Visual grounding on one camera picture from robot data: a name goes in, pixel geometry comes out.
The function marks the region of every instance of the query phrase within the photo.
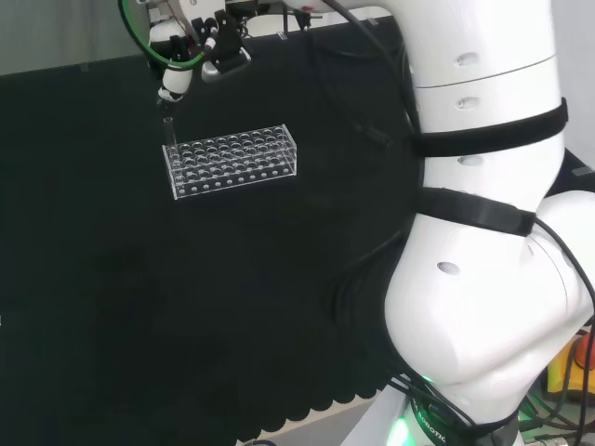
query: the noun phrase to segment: white wall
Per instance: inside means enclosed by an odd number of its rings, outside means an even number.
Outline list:
[[[595,1],[553,0],[562,94],[570,122],[566,147],[595,168]]]

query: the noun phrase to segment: black cable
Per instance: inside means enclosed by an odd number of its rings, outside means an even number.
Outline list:
[[[531,395],[535,401],[537,401],[537,404],[539,404],[539,406],[541,406],[542,408],[544,408],[546,411],[548,411],[549,413],[551,413],[553,411],[553,409],[551,407],[549,407],[544,401],[542,401],[539,397],[537,397],[536,395]],[[578,424],[575,423],[574,421],[566,418],[565,416],[561,415],[560,413],[556,414],[556,418],[558,418],[560,421],[562,421],[566,426],[571,427],[572,429],[577,429],[578,428]],[[595,427],[595,420],[590,421],[589,423],[586,423],[585,426],[588,426],[588,432],[594,432],[595,429],[593,429],[593,427]]]
[[[252,442],[250,446],[277,446],[272,441],[268,441],[267,439],[257,439]]]
[[[566,257],[568,257],[568,259],[570,260],[570,263],[575,268],[576,274],[578,274],[578,277],[585,284],[585,287],[587,288],[587,291],[588,291],[588,295],[591,298],[591,302],[593,303],[593,308],[595,310],[595,290],[593,289],[592,283],[588,279],[587,273],[580,266],[580,263],[576,259],[573,252],[570,250],[570,248],[564,242],[564,240],[562,240],[562,238],[556,233],[556,231],[553,230],[552,228],[550,228],[546,223],[544,223],[539,218],[537,218],[536,224],[542,230],[544,230],[554,240],[554,242],[556,242],[558,244],[558,246],[560,246],[560,248],[562,249],[562,252],[566,255]],[[580,418],[578,421],[578,429],[576,430],[577,435],[576,435],[576,440],[575,440],[575,446],[580,445],[580,441],[583,438],[584,431],[585,431],[585,420],[587,418],[587,405],[588,405],[588,376],[589,376],[589,372],[590,372],[591,352],[593,350],[594,335],[595,335],[595,330],[591,330],[588,335],[587,358],[585,361],[584,371],[583,371],[583,392],[582,392],[582,398],[580,401]]]
[[[401,95],[401,100],[403,101],[409,124],[411,125],[413,132],[415,134],[419,134],[421,130],[417,119],[417,111],[407,102],[407,95],[404,92],[404,85],[401,81],[399,67],[390,56],[389,51],[387,51],[387,49],[378,41],[378,39],[376,39],[376,37],[372,34],[370,30],[368,30],[353,14],[350,13],[348,9],[342,6],[337,0],[322,1],[329,7],[333,8],[341,16],[343,16],[345,20],[351,23],[360,32],[360,34],[363,37],[365,37],[368,43],[374,47],[378,54],[385,60],[387,66],[390,69],[391,74],[393,75],[399,87],[399,94]]]
[[[378,54],[353,53],[350,51],[342,51],[340,49],[334,49],[334,48],[331,48],[329,46],[325,46],[322,44],[317,44],[316,48],[320,49],[321,51],[323,51],[326,54],[329,54],[330,56],[335,56],[337,58],[357,59],[357,60],[376,60],[376,59],[381,58],[381,56]],[[403,46],[403,44],[399,44],[399,45],[396,45],[396,46],[393,46],[393,47],[387,49],[387,51],[389,51],[389,53],[391,53],[391,54],[396,53],[400,57],[401,52],[404,51],[404,46]]]
[[[321,92],[326,102],[333,109],[336,116],[339,116],[350,128],[360,135],[363,135],[370,141],[374,142],[387,149],[392,145],[392,139],[389,135],[383,131],[375,128],[371,124],[361,123],[354,115],[353,112],[348,112],[349,107],[342,103],[338,99],[332,90],[328,87],[328,83],[324,79],[323,71],[321,69],[321,63],[318,58],[318,52],[316,51],[316,36],[313,33],[308,34],[308,48],[309,56],[308,61],[311,66],[311,70],[314,74],[316,84],[320,87]]]
[[[544,424],[549,423],[551,420],[557,417],[562,409],[562,406],[566,402],[566,395],[568,394],[568,387],[570,386],[570,372],[573,367],[573,362],[575,361],[575,352],[576,348],[578,347],[578,339],[573,343],[573,346],[570,348],[570,352],[568,353],[568,360],[566,361],[566,369],[564,370],[564,383],[562,385],[562,392],[556,405],[551,410],[549,415],[543,419]]]

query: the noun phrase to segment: cable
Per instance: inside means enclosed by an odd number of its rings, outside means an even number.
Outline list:
[[[544,424],[550,422],[560,413],[562,406],[566,402],[566,395],[568,394],[568,387],[570,386],[570,371],[573,367],[573,361],[575,360],[575,352],[576,348],[578,347],[578,340],[573,343],[573,346],[570,348],[570,352],[568,353],[568,360],[566,361],[566,369],[564,370],[564,383],[562,385],[562,392],[560,397],[558,398],[558,402],[554,406],[554,408],[550,411],[550,414],[544,418]]]
[[[372,34],[370,30],[368,30],[353,14],[350,13],[348,9],[342,6],[337,0],[322,0],[323,3],[328,5],[329,7],[333,8],[336,12],[338,12],[345,20],[351,23],[359,32],[360,34],[365,37],[365,39],[370,43],[371,46],[378,52],[378,54],[385,60],[387,63],[390,72],[392,73],[394,79],[397,81],[399,88],[399,93],[401,95],[401,100],[403,101],[403,105],[405,107],[405,116],[411,125],[412,131],[415,134],[420,133],[420,126],[417,121],[417,112],[410,104],[407,102],[407,95],[404,92],[403,82],[401,82],[401,75],[399,74],[399,67],[396,65],[392,57],[390,56],[389,51],[376,39],[376,37]]]
[[[268,441],[267,439],[257,439],[250,444],[250,446],[277,446],[272,441]]]
[[[588,279],[587,273],[580,266],[580,263],[576,259],[573,252],[570,250],[570,248],[564,242],[564,240],[562,240],[562,238],[556,233],[555,230],[550,228],[546,223],[541,221],[539,218],[537,218],[535,220],[535,222],[538,227],[540,227],[542,230],[544,230],[554,240],[554,242],[556,242],[558,244],[558,246],[560,246],[560,248],[562,249],[562,252],[566,255],[566,257],[568,257],[568,259],[570,260],[570,263],[572,263],[573,267],[575,268],[576,274],[578,274],[578,277],[585,284],[585,287],[587,288],[588,295],[591,298],[591,301],[593,303],[593,308],[595,311],[595,290],[593,289],[592,283]],[[585,363],[584,371],[583,371],[583,392],[582,392],[582,398],[580,401],[580,418],[578,421],[578,429],[576,430],[577,435],[576,435],[576,440],[575,440],[575,446],[580,445],[580,441],[583,438],[584,431],[585,431],[585,419],[587,418],[587,405],[588,405],[588,376],[589,376],[589,372],[590,372],[591,352],[593,350],[593,339],[595,337],[594,335],[595,335],[595,330],[591,330],[590,333],[588,334],[587,359],[586,359],[586,363]]]
[[[309,57],[308,61],[311,66],[312,72],[315,76],[316,84],[321,88],[321,92],[326,99],[326,102],[331,106],[336,116],[339,116],[345,121],[351,129],[371,140],[375,144],[379,144],[384,148],[388,148],[392,145],[392,139],[389,135],[383,131],[377,129],[372,124],[363,124],[352,113],[348,112],[348,107],[345,104],[341,104],[337,96],[328,87],[328,83],[325,81],[323,72],[321,69],[318,52],[316,51],[316,37],[313,33],[308,34],[308,48]]]
[[[374,60],[374,59],[380,58],[380,56],[378,54],[352,53],[350,51],[342,51],[342,50],[334,49],[329,46],[324,46],[321,44],[317,44],[316,47],[318,49],[320,49],[321,51],[323,51],[324,53],[327,53],[331,56],[335,56],[338,58],[357,59],[357,60]],[[396,46],[393,46],[392,48],[387,49],[387,51],[389,51],[389,53],[391,53],[391,54],[397,53],[397,55],[400,57],[401,52],[404,51],[404,45],[403,45],[403,43],[400,43],[399,45],[396,45]]]
[[[174,11],[174,8],[171,7],[171,5],[169,4],[169,0],[165,0],[165,3],[167,4],[167,7],[169,8],[169,12],[171,12],[171,15],[174,16],[174,19],[176,20],[176,22],[178,23],[179,27],[184,30],[184,27],[182,26],[182,22],[179,21],[178,16],[176,15],[176,12]]]
[[[128,34],[130,34],[130,37],[132,37],[132,40],[134,40],[135,44],[137,44],[137,46],[149,60],[174,72],[186,72],[188,70],[193,70],[195,67],[206,61],[205,53],[201,53],[194,59],[187,62],[177,62],[161,56],[140,38],[139,30],[131,18],[129,4],[130,0],[118,0],[120,17],[124,22]]]

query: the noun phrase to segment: green led light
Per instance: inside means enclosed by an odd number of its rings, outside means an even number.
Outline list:
[[[387,446],[415,446],[405,420],[399,418],[390,430]]]

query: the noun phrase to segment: green cable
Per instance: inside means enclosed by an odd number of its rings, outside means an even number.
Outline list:
[[[135,22],[131,19],[129,4],[130,0],[118,0],[120,15],[122,16],[122,20],[124,22],[124,25],[126,26],[126,29],[128,30],[128,33],[130,34],[130,37],[132,37],[137,46],[142,50],[143,53],[145,53],[145,55],[149,59],[161,63],[162,65],[166,65],[168,69],[173,69],[175,71],[182,72],[192,70],[194,67],[198,66],[198,64],[203,61],[205,53],[201,53],[194,59],[189,60],[187,62],[175,62],[173,60],[164,58],[155,50],[153,50],[140,38],[139,30],[137,29]]]

